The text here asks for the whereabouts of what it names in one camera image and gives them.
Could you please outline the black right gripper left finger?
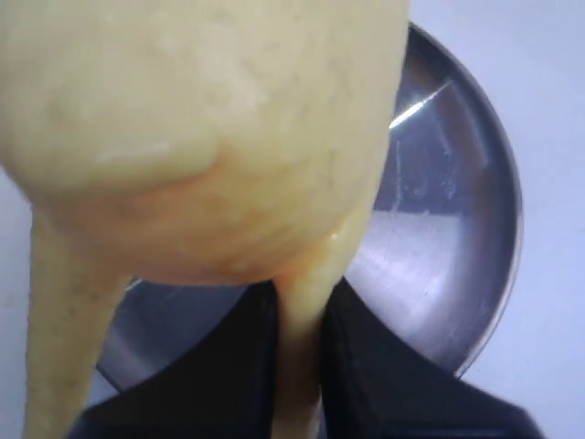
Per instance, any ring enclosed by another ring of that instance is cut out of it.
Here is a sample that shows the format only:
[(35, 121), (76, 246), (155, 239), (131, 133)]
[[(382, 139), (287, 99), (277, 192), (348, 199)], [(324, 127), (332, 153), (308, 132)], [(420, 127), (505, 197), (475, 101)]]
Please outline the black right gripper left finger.
[(115, 394), (85, 409), (74, 438), (268, 438), (277, 299), (246, 287), (131, 286), (100, 371)]

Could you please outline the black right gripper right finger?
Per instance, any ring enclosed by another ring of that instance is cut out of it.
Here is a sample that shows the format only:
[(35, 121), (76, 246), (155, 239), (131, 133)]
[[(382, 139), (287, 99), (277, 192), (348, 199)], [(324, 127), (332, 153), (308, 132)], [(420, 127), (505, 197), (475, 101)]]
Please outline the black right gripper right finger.
[(331, 438), (540, 438), (522, 408), (455, 378), (400, 340), (347, 281), (321, 331), (320, 381)]

